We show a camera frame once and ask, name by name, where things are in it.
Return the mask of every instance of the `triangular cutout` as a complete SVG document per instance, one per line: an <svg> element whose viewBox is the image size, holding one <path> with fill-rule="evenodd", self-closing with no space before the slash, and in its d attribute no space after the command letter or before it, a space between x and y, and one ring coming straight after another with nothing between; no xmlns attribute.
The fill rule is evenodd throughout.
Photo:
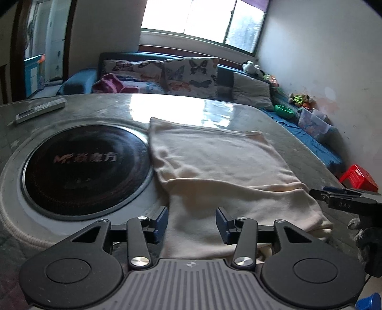
<svg viewBox="0 0 382 310"><path fill-rule="evenodd" d="M99 233L101 227L93 227L82 235L78 236L76 239L72 240L72 242L81 242L81 243L93 243Z"/></svg>
<svg viewBox="0 0 382 310"><path fill-rule="evenodd" d="M291 229L290 227L284 227L286 237L290 243L310 243L308 238L300 235L297 231Z"/></svg>

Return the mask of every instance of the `metal screw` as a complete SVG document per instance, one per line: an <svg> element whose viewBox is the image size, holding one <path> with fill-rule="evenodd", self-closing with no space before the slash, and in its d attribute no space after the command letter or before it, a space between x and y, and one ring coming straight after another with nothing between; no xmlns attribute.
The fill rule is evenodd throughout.
<svg viewBox="0 0 382 310"><path fill-rule="evenodd" d="M249 266L253 264L253 259L247 256L241 256L233 261L238 266Z"/></svg>
<svg viewBox="0 0 382 310"><path fill-rule="evenodd" d="M144 256L137 256L131 259L131 264L138 267L146 266L150 263L150 260Z"/></svg>

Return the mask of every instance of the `hand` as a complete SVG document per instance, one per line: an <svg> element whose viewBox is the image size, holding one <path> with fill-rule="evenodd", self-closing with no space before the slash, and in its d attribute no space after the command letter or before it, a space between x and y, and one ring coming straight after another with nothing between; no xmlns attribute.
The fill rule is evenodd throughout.
<svg viewBox="0 0 382 310"><path fill-rule="evenodd" d="M382 247L382 228L362 229L359 218L354 218L349 222L348 229L359 229L359 232L354 236L354 241L360 252L358 259L363 265L367 264L370 260L370 245L376 244Z"/></svg>

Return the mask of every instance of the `pink blanket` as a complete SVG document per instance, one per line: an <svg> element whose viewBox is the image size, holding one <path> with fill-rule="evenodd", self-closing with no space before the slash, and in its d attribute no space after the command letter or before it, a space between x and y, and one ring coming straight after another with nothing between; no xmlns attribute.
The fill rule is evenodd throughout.
<svg viewBox="0 0 382 310"><path fill-rule="evenodd" d="M123 86L122 82L113 73L109 73L93 84L92 92L95 94L137 94L138 87Z"/></svg>

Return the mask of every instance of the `round black glass plate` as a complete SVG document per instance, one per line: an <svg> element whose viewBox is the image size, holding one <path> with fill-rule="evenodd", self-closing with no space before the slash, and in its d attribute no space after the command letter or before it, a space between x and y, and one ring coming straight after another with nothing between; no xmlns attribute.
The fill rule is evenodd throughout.
<svg viewBox="0 0 382 310"><path fill-rule="evenodd" d="M32 207L52 218L84 220L126 205L152 175L139 136L123 127L86 125L50 137L24 167L23 189Z"/></svg>

